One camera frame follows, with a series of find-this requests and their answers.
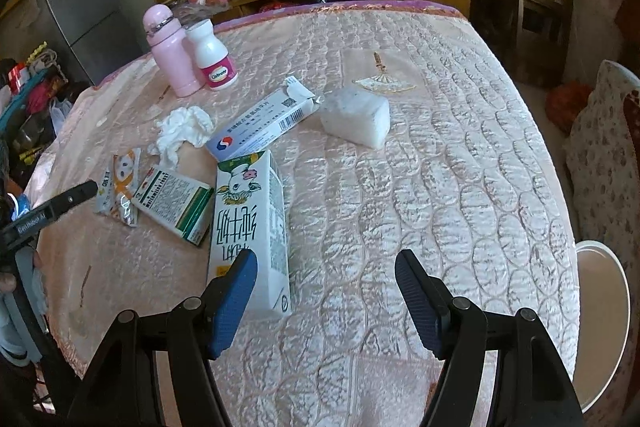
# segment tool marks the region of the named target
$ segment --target white tissue paper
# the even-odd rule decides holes
[[[391,117],[389,101],[384,96],[343,87],[324,97],[319,112],[327,133],[372,149],[385,146]]]
[[[147,152],[160,156],[160,165],[172,170],[178,166],[178,149],[184,142],[202,147],[214,131],[210,116],[197,105],[172,110],[164,120],[156,121],[156,127],[160,134]]]

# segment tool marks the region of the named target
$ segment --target floor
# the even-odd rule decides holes
[[[580,229],[578,228],[578,216],[574,209],[574,192],[571,184],[571,178],[569,177],[568,170],[564,164],[564,140],[566,136],[552,124],[546,117],[545,113],[545,100],[546,90],[539,87],[529,86],[527,84],[515,83],[521,97],[529,107],[529,111],[533,116],[540,133],[545,140],[546,148],[551,155],[554,166],[556,167],[556,173],[560,180],[560,186],[564,194],[566,206],[569,209],[569,219],[571,220],[572,229],[574,229],[574,237],[576,243],[580,241]]]

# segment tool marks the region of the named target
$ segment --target white foam block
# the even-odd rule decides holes
[[[320,109],[324,130],[372,149],[385,146],[391,126],[389,101],[357,87],[343,87],[328,93]]]

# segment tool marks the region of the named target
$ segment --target white stool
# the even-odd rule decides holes
[[[576,245],[580,333],[574,389],[582,412],[604,393],[618,368],[629,331],[629,288],[615,254],[598,241]]]

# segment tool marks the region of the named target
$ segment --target green label stripe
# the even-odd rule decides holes
[[[199,187],[196,191],[195,197],[191,200],[191,203],[188,204],[184,213],[180,217],[180,222],[178,223],[178,229],[182,232],[182,237],[187,238],[191,234],[193,227],[195,227],[198,222],[198,218],[200,214],[209,203],[211,197],[215,194],[215,189],[210,188],[202,188]]]
[[[146,195],[149,193],[149,191],[151,190],[151,187],[154,186],[156,181],[158,181],[158,177],[160,176],[160,174],[162,174],[162,171],[156,171],[156,175],[154,176],[154,179],[151,181],[151,183],[149,183],[149,186],[148,186],[147,190],[145,191],[145,193],[142,194],[142,199],[140,201],[142,201],[142,202],[145,201]]]

